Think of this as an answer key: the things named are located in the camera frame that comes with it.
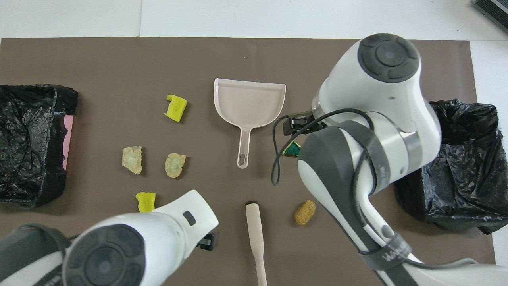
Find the sponge piece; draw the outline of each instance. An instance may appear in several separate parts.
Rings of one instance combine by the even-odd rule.
[[[149,213],[155,209],[155,193],[139,192],[136,194],[136,198],[140,212]]]
[[[298,145],[298,143],[291,141],[291,144],[289,144],[289,146],[284,149],[282,154],[288,157],[298,157],[300,149],[302,149],[302,147]]]
[[[187,101],[181,97],[172,94],[168,94],[168,97],[166,99],[168,101],[171,101],[171,103],[168,106],[168,113],[164,113],[164,115],[173,119],[176,122],[180,122],[180,119],[182,119],[183,111],[187,106]]]

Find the black garbage bag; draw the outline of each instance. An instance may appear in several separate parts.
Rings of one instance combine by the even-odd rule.
[[[458,99],[430,104],[441,125],[439,155],[395,182],[399,204],[448,230],[500,229],[508,224],[508,168],[496,107]]]
[[[65,188],[65,115],[78,93],[59,85],[0,85],[0,203],[32,208]]]

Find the handle hole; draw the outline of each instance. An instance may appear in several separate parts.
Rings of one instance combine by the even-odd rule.
[[[240,154],[240,165],[245,165],[246,159],[247,159],[247,155],[245,153]]]

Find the gray button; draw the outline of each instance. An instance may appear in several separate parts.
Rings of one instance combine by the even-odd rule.
[[[381,75],[383,73],[383,66],[378,63],[371,52],[364,52],[362,54],[362,61],[373,74]]]
[[[138,286],[143,277],[142,268],[139,265],[131,264],[127,267],[122,281],[118,285],[122,286]]]
[[[362,41],[362,45],[364,45],[366,47],[372,47],[373,48],[373,47],[375,47],[380,42],[390,41],[390,40],[392,40],[394,38],[395,38],[395,36],[391,35],[391,34],[375,34],[375,35],[372,35],[372,36],[369,36],[369,37],[365,38]]]
[[[418,63],[415,63],[414,60],[407,61],[400,67],[393,68],[388,72],[388,78],[404,78],[411,74],[414,74],[418,69]]]
[[[74,247],[73,255],[69,257],[69,267],[78,268],[83,265],[86,254],[90,253],[98,244],[99,234],[97,232],[91,232],[82,237],[77,244],[79,247]]]
[[[395,235],[395,232],[393,231],[393,229],[389,225],[386,225],[386,224],[381,227],[381,233],[386,238],[392,238]]]
[[[131,227],[114,225],[107,229],[106,241],[118,245],[127,257],[141,254],[143,239]]]
[[[408,57],[410,57],[411,59],[415,59],[415,60],[418,59],[418,51],[406,39],[399,37],[399,38],[397,38],[397,43],[401,44],[406,49]]]
[[[387,42],[376,49],[376,58],[385,66],[396,67],[406,59],[406,51],[397,43]]]
[[[83,278],[81,276],[74,276],[69,280],[69,286],[86,286],[85,282],[83,282]]]
[[[94,285],[111,285],[123,272],[123,258],[116,249],[101,247],[87,257],[84,268],[86,278]]]

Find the brown mat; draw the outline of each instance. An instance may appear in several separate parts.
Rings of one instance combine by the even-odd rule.
[[[422,55],[428,100],[475,102],[466,41],[413,41]],[[261,207],[270,285],[382,285],[325,209],[306,227],[294,210],[313,199],[282,159],[282,181],[270,183],[271,125],[254,129],[247,169],[236,166],[239,129],[213,105],[216,77],[285,83],[282,114],[310,102],[352,39],[59,38],[2,39],[0,83],[53,83],[80,94],[62,197],[34,210],[0,206],[0,235],[39,222],[77,234],[107,217],[137,211],[134,195],[157,193],[156,205],[196,189],[215,211],[218,249],[196,249],[166,285],[257,285],[245,202]],[[188,100],[181,123],[163,115],[167,94]],[[279,133],[280,142],[284,138]],[[121,149],[141,145],[143,173],[121,166]],[[169,153],[188,156],[182,176],[166,176]],[[477,229],[452,233],[412,219],[392,187],[372,198],[386,221],[427,263],[471,257],[494,263],[492,240]]]

